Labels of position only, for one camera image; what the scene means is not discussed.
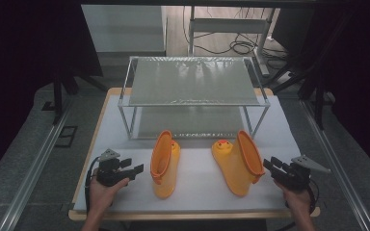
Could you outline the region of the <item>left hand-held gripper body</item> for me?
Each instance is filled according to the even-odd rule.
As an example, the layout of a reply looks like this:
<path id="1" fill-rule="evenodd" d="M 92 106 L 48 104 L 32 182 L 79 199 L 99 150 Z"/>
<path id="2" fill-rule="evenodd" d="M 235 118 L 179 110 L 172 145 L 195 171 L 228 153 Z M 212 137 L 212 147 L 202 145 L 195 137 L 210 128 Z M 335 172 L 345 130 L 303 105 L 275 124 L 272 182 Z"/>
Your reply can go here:
<path id="1" fill-rule="evenodd" d="M 120 180 L 127 178 L 128 171 L 119 171 L 120 154 L 112 149 L 103 152 L 99 159 L 97 181 L 106 186 L 112 187 Z"/>

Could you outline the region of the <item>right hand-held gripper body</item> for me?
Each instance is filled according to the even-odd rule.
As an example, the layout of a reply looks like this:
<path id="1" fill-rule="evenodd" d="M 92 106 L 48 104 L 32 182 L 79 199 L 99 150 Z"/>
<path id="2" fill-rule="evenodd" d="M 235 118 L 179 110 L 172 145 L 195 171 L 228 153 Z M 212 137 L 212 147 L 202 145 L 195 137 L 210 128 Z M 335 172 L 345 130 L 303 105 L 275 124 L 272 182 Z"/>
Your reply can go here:
<path id="1" fill-rule="evenodd" d="M 279 162 L 278 167 L 282 169 L 278 182 L 291 191 L 303 191 L 310 182 L 312 170 L 331 173 L 329 168 L 323 167 L 305 155 L 291 159 L 290 164 Z"/>

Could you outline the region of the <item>yellow duck rain boot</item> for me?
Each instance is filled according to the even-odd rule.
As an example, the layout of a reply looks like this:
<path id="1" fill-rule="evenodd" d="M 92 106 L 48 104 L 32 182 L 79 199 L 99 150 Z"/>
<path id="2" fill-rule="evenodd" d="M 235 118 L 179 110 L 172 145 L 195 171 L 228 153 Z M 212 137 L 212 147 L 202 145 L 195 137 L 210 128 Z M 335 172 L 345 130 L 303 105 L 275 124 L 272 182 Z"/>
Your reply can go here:
<path id="1" fill-rule="evenodd" d="M 181 147 L 172 138 L 169 130 L 159 135 L 150 160 L 150 175 L 155 195 L 165 199 L 172 195 L 176 186 L 176 176 Z"/>
<path id="2" fill-rule="evenodd" d="M 258 148 L 245 131 L 239 131 L 234 143 L 218 140 L 211 147 L 229 189 L 238 196 L 246 196 L 252 184 L 265 174 Z"/>

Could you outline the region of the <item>two-tier metal shoe rack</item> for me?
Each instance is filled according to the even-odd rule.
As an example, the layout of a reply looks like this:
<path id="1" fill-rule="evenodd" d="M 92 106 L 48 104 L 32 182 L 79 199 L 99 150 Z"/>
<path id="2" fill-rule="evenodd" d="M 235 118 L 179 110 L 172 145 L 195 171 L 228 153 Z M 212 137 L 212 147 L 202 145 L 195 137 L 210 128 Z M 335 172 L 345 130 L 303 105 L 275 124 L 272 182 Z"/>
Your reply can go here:
<path id="1" fill-rule="evenodd" d="M 130 139 L 254 136 L 270 108 L 251 57 L 132 57 L 119 97 Z"/>

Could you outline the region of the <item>person's right hand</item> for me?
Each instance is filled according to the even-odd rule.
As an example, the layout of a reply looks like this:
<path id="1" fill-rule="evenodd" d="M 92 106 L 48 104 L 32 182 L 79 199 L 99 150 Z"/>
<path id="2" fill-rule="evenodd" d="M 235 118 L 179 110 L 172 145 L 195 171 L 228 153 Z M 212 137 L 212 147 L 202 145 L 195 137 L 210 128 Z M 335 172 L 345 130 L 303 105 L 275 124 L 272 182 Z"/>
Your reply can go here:
<path id="1" fill-rule="evenodd" d="M 282 186 L 277 180 L 274 183 L 282 190 L 283 197 L 293 215 L 309 215 L 311 199 L 307 191 L 294 192 Z"/>

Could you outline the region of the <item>person's left hand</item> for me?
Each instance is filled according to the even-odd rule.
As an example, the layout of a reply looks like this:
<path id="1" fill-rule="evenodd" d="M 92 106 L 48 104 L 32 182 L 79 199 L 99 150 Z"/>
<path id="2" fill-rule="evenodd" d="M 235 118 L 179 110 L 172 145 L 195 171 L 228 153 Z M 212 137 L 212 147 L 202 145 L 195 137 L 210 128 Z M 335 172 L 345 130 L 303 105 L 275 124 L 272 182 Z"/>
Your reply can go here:
<path id="1" fill-rule="evenodd" d="M 112 187 L 106 187 L 97 181 L 97 169 L 92 173 L 89 192 L 90 192 L 90 214 L 104 214 L 112 205 L 116 194 L 129 183 L 128 178 L 124 178 Z"/>

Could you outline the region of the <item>black metal stand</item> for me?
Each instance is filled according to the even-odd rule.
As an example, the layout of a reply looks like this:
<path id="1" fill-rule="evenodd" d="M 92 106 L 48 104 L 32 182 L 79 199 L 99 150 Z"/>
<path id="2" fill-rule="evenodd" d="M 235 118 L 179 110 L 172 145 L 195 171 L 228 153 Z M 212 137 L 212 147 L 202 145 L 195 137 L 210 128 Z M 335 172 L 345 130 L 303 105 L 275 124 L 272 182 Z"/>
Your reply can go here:
<path id="1" fill-rule="evenodd" d="M 57 125 L 60 122 L 63 115 L 63 90 L 66 90 L 66 92 L 71 95 L 75 95 L 79 91 L 75 77 L 83 79 L 102 91 L 107 91 L 109 89 L 105 85 L 96 81 L 87 71 L 75 66 L 58 64 L 52 72 L 52 77 L 55 112 L 55 118 L 53 120 L 54 125 Z"/>
<path id="2" fill-rule="evenodd" d="M 274 94 L 277 94 L 304 80 L 297 95 L 301 100 L 307 100 L 312 94 L 315 94 L 314 119 L 321 130 L 324 129 L 322 112 L 325 93 L 325 79 L 321 73 L 321 69 L 350 18 L 351 16 L 348 13 L 342 13 L 339 18 L 330 23 L 330 26 L 324 31 L 323 35 L 315 42 L 311 49 L 306 50 L 296 58 L 292 58 L 269 81 L 269 84 L 273 83 L 290 67 L 297 66 L 305 59 L 310 59 L 310 65 L 307 68 L 302 69 L 298 74 L 282 84 L 271 87 L 271 90 Z"/>

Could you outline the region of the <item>dark curtain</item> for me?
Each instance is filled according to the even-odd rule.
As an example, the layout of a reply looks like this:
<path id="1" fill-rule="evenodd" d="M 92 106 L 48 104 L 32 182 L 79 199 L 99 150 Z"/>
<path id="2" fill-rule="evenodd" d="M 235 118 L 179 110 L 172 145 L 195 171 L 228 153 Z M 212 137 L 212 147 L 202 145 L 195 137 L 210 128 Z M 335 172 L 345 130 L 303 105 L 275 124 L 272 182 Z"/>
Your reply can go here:
<path id="1" fill-rule="evenodd" d="M 326 90 L 335 97 L 332 111 L 370 157 L 370 0 L 350 0 L 347 7 L 315 10 L 310 37 L 332 32 L 343 12 L 351 11 L 321 67 Z"/>
<path id="2" fill-rule="evenodd" d="M 82 0 L 0 0 L 0 160 L 36 91 L 73 75 L 100 76 Z"/>

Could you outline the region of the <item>white cabinet panel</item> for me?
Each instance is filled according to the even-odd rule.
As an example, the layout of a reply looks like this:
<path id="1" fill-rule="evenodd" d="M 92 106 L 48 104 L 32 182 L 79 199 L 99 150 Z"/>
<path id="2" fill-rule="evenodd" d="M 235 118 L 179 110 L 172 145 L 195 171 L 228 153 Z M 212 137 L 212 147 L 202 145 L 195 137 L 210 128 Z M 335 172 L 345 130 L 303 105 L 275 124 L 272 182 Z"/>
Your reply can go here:
<path id="1" fill-rule="evenodd" d="M 82 5 L 97 52 L 165 52 L 163 6 Z"/>

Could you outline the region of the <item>aluminium rail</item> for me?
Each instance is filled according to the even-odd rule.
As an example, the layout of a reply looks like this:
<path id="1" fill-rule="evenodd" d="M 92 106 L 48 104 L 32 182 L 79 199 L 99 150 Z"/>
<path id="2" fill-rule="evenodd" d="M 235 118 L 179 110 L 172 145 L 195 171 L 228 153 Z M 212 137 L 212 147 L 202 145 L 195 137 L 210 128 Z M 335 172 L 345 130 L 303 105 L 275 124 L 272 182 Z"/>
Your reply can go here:
<path id="1" fill-rule="evenodd" d="M 23 210 L 40 178 L 42 170 L 49 158 L 49 155 L 60 136 L 61 131 L 66 123 L 69 112 L 71 110 L 73 98 L 67 98 L 64 101 L 63 113 L 58 118 L 58 121 L 53 125 L 46 136 L 44 143 L 40 147 L 37 157 L 31 163 L 25 177 L 23 178 L 12 202 L 9 205 L 5 215 L 0 221 L 0 231 L 14 231 Z"/>
<path id="2" fill-rule="evenodd" d="M 335 178 L 337 179 L 338 185 L 341 191 L 344 193 L 349 205 L 355 215 L 357 222 L 362 231 L 370 231 L 370 214 L 366 209 L 361 197 L 354 188 L 352 182 L 350 181 L 347 173 L 345 172 L 343 166 L 340 164 L 338 157 L 328 139 L 326 133 L 319 128 L 311 109 L 311 105 L 306 101 L 300 101 L 300 104 L 304 108 L 307 120 L 315 133 L 316 138 L 319 143 L 321 143 L 323 152 L 330 164 L 331 171 Z"/>

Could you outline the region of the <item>grey metal desk frame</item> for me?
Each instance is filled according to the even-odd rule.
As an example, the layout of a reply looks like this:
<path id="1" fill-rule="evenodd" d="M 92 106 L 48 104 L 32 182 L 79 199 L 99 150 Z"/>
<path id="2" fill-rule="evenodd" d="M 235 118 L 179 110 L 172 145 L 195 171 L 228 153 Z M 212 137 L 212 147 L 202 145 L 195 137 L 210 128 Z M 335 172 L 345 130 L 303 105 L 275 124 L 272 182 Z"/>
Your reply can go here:
<path id="1" fill-rule="evenodd" d="M 191 7 L 189 29 L 188 29 L 188 55 L 194 55 L 195 33 L 205 34 L 256 34 L 258 42 L 252 52 L 258 62 L 259 69 L 263 77 L 269 77 L 270 72 L 263 57 L 264 44 L 268 37 L 270 27 L 276 9 L 270 9 L 266 18 L 197 18 L 195 17 L 195 7 Z"/>

